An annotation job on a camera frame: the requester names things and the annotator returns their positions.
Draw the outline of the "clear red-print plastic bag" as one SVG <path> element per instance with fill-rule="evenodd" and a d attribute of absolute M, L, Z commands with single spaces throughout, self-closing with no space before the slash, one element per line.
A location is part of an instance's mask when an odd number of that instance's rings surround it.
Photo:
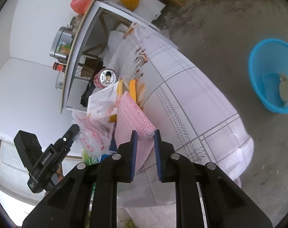
<path fill-rule="evenodd" d="M 107 118 L 97 119 L 76 109 L 72 110 L 72 123 L 80 128 L 74 141 L 82 146 L 89 157 L 98 158 L 109 153 L 114 123 L 109 123 Z"/>

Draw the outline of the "white printed paper sheet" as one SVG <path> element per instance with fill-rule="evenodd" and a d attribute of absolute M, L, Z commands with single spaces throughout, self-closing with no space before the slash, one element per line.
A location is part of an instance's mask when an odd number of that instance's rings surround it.
<path fill-rule="evenodd" d="M 95 119 L 107 119 L 117 115 L 120 94 L 117 92 L 120 82 L 92 94 L 88 100 L 87 115 Z"/>

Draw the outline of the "pink bubble wrap sheet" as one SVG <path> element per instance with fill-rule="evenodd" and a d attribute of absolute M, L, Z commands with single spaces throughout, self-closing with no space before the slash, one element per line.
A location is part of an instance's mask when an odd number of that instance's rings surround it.
<path fill-rule="evenodd" d="M 129 142 L 132 132 L 137 133 L 137 151 L 135 171 L 143 167 L 154 146 L 155 126 L 145 116 L 128 92 L 119 100 L 117 107 L 117 126 L 115 132 L 116 145 Z"/>

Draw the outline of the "red drink can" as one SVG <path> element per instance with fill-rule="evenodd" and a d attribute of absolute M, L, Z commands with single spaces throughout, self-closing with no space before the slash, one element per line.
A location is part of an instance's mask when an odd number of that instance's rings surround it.
<path fill-rule="evenodd" d="M 117 74 L 113 69 L 104 68 L 99 71 L 93 78 L 96 88 L 106 88 L 118 80 Z"/>

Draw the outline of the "blue plastic trash basket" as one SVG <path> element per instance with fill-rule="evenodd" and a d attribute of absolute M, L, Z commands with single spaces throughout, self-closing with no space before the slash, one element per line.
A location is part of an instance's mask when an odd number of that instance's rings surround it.
<path fill-rule="evenodd" d="M 288 101 L 282 100 L 279 91 L 288 80 L 288 43 L 276 38 L 257 43 L 249 55 L 248 75 L 254 92 L 267 110 L 288 114 Z"/>

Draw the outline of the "black bag under table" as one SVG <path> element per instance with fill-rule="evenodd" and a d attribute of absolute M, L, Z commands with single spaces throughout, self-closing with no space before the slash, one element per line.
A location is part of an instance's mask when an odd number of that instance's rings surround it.
<path fill-rule="evenodd" d="M 89 100 L 89 97 L 93 94 L 93 91 L 95 90 L 96 86 L 94 84 L 94 81 L 93 79 L 91 78 L 88 82 L 88 85 L 86 87 L 86 90 L 84 91 L 84 93 L 82 94 L 81 96 L 81 101 L 80 101 L 80 104 L 83 106 L 83 107 L 88 107 L 88 100 Z"/>

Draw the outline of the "dark sauce bottle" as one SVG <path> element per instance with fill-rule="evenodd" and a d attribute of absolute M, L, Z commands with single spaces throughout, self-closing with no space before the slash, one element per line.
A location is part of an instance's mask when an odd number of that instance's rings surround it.
<path fill-rule="evenodd" d="M 63 72 L 63 73 L 66 71 L 66 65 L 62 64 L 62 63 L 59 63 L 59 62 L 53 63 L 53 67 L 52 68 L 54 70 L 57 70 L 57 71 Z"/>

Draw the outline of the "floral plastic tablecloth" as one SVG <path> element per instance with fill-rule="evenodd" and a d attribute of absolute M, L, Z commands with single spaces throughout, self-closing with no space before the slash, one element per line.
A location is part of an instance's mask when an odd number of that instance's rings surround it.
<path fill-rule="evenodd" d="M 224 94 L 167 40 L 135 24 L 112 31 L 104 62 L 137 82 L 137 102 L 175 151 L 192 162 L 216 163 L 238 182 L 254 141 Z"/>

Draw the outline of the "silver rice cooker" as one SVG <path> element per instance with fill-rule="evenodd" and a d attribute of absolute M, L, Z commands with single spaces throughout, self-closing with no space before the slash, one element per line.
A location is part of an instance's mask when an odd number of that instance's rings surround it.
<path fill-rule="evenodd" d="M 50 56 L 61 63 L 66 63 L 72 44 L 72 29 L 61 27 L 55 35 L 50 49 Z"/>

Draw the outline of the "metal pot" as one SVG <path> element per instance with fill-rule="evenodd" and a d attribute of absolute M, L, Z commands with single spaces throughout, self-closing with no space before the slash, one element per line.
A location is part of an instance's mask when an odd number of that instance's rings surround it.
<path fill-rule="evenodd" d="M 72 27 L 72 29 L 77 29 L 79 27 L 79 24 L 81 23 L 82 18 L 83 18 L 83 15 L 78 15 L 71 19 L 70 26 Z"/>

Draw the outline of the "red plastic bag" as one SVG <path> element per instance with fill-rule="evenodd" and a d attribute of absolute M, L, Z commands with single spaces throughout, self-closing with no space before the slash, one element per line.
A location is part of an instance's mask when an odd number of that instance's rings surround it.
<path fill-rule="evenodd" d="M 72 0 L 70 7 L 77 14 L 84 14 L 92 0 Z"/>

